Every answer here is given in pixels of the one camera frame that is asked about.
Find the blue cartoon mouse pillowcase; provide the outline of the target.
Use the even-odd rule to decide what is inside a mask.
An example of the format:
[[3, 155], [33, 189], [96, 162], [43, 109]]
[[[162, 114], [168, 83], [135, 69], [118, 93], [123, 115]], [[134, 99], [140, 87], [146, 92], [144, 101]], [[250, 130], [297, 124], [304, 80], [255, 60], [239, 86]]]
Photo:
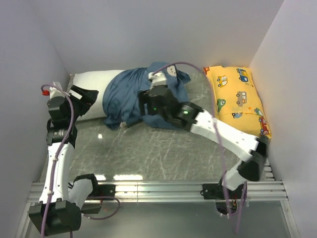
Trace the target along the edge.
[[131, 126], [143, 121], [153, 128], [177, 129], [159, 115], [141, 116], [139, 109], [138, 93], [149, 90], [151, 86], [148, 74], [167, 64], [166, 62], [154, 62], [149, 67], [125, 70], [109, 83], [103, 95], [103, 110], [106, 115], [104, 123], [108, 128], [115, 130], [123, 122], [127, 126]]

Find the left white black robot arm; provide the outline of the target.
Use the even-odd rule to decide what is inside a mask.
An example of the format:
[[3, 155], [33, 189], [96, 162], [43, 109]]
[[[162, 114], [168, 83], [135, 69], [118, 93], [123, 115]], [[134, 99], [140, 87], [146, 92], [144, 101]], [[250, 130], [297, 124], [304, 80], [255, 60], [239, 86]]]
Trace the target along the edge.
[[77, 139], [76, 120], [88, 112], [98, 97], [97, 90], [72, 86], [65, 92], [54, 82], [41, 86], [50, 118], [47, 122], [48, 168], [38, 203], [29, 208], [29, 218], [43, 238], [72, 233], [81, 226], [85, 200], [100, 193], [93, 174], [79, 176], [69, 185], [70, 161]]

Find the white pillow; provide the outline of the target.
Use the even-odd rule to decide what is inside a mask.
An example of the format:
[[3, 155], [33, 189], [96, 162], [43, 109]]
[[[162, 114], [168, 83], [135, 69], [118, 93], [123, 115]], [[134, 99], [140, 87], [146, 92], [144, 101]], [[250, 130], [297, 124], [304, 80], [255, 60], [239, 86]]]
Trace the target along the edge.
[[74, 75], [73, 85], [86, 90], [97, 90], [99, 92], [95, 103], [90, 107], [88, 112], [80, 116], [77, 121], [106, 117], [103, 110], [104, 92], [111, 81], [123, 71], [124, 70], [89, 71]]

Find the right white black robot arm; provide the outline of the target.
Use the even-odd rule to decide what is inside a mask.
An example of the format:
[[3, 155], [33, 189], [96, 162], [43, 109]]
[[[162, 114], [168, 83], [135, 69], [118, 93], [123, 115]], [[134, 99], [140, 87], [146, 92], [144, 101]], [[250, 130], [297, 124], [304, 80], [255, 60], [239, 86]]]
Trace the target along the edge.
[[246, 181], [259, 181], [264, 172], [269, 139], [244, 133], [192, 102], [179, 102], [165, 85], [138, 93], [141, 115], [159, 115], [174, 127], [203, 136], [234, 153], [239, 162], [224, 173], [218, 192], [230, 198]]

